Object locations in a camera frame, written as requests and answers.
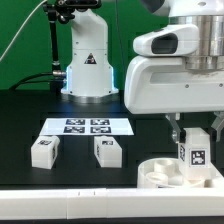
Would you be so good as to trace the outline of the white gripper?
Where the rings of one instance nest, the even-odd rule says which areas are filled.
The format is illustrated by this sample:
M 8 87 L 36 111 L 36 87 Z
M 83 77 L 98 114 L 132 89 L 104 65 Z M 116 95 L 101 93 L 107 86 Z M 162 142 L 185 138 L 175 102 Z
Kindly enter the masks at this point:
M 175 143 L 186 140 L 179 113 L 220 111 L 212 123 L 219 142 L 224 129 L 224 71 L 186 70 L 181 57 L 137 56 L 128 66 L 124 103 L 133 114 L 165 113 Z

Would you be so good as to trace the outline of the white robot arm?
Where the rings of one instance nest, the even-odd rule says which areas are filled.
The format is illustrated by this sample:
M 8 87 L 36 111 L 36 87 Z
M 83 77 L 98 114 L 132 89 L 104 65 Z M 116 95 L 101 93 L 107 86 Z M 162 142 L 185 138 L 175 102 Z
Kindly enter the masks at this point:
M 140 0 L 169 18 L 167 26 L 138 36 L 130 61 L 124 104 L 133 114 L 214 112 L 212 128 L 224 129 L 224 0 Z M 106 56 L 107 31 L 90 7 L 72 20 L 72 61 L 62 92 L 81 101 L 118 90 Z

